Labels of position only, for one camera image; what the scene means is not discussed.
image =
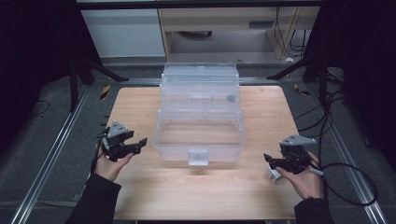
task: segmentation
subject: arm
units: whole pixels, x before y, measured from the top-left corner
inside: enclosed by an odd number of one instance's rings
[[[311,160],[318,162],[318,158],[308,151]],[[286,170],[276,167],[276,170],[286,177],[293,185],[298,195],[303,199],[294,207],[298,224],[333,224],[330,208],[321,198],[320,177],[309,169],[294,175]]]
[[[99,156],[95,173],[87,180],[82,196],[66,224],[113,222],[121,189],[121,186],[113,181],[133,155],[129,154],[116,162],[108,160],[104,155]]]

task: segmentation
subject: black sleeve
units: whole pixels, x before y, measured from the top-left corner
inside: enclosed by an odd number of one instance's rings
[[[66,224],[113,222],[121,186],[97,174],[92,174]]]
[[[329,206],[323,199],[309,198],[294,207],[297,224],[334,224]]]

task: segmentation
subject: white wall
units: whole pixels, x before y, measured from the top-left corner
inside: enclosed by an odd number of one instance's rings
[[[101,58],[165,56],[157,9],[84,10],[81,13]]]

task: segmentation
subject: wooden table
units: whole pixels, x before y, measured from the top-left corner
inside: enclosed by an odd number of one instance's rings
[[[151,144],[160,89],[123,88],[108,125],[117,120],[134,130],[126,144],[148,137],[116,182],[122,185],[115,219],[258,220],[295,219],[301,201],[288,180],[273,183],[263,153],[281,158],[279,141],[297,133],[285,95],[277,86],[240,88],[247,146],[236,162],[189,166],[163,161]]]

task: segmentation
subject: plastic box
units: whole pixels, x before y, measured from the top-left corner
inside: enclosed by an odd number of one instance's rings
[[[246,144],[234,63],[167,63],[152,144],[166,161],[236,161]]]

